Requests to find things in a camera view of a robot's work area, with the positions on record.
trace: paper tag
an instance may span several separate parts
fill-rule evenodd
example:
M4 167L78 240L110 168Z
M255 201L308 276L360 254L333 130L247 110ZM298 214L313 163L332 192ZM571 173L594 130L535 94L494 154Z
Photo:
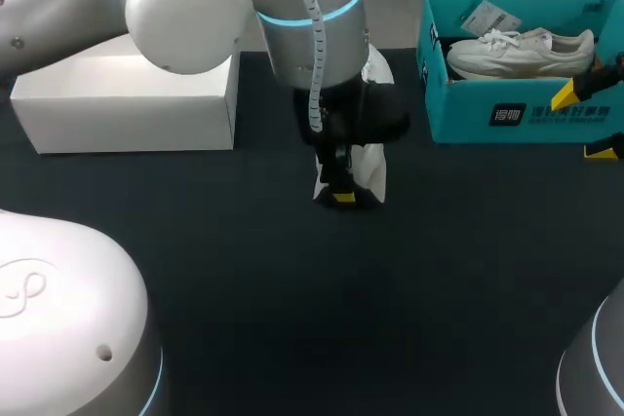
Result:
M491 2L484 0L479 7L470 14L470 17L464 21L464 24L461 25L461 29L481 37L491 29L498 29L499 31L518 31L521 24L522 21L517 17L499 9Z

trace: teal shoe box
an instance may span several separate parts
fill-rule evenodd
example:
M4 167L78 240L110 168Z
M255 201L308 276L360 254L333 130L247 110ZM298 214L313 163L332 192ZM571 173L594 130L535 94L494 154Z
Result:
M568 79L453 80L443 45L476 39L464 21L484 0L425 0L416 50L427 114L438 143L588 143L624 132L624 84L551 112ZM543 27L577 36L591 29L602 64L624 52L624 0L487 0L522 20L521 32Z

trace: white sneaker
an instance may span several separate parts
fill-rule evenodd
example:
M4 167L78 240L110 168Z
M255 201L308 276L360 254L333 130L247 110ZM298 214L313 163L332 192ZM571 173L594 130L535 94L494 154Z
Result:
M448 51L450 68L467 79L572 77L594 61L594 33L575 38L544 28L524 34L496 29L479 39L459 41Z

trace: logo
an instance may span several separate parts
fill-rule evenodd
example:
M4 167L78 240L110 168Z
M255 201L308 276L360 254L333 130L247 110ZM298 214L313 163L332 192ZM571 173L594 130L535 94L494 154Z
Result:
M520 125L525 115L527 105L519 104L496 104L491 112L489 124L492 127L516 127Z
M420 73L422 77L422 87L427 90L427 82L429 81L429 69L427 68L427 61L422 61L422 72Z
M431 23L431 27L429 28L429 39L431 40L431 46L433 46L433 50L436 50L436 44L440 42L440 36L438 36L438 30L436 29L436 25Z
M0 266L0 320L17 317L30 301L46 291L46 270L56 269L37 258L21 258Z

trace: cable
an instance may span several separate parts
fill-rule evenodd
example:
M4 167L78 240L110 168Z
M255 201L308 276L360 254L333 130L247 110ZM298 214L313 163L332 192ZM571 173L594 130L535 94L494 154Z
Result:
M323 131L323 119L321 117L320 100L321 88L325 76L325 61L327 57L326 45L327 35L325 32L325 22L323 12L317 0L303 0L312 19L312 29L314 34L314 70L312 71L312 85L310 87L310 99L308 101L308 119L312 132Z

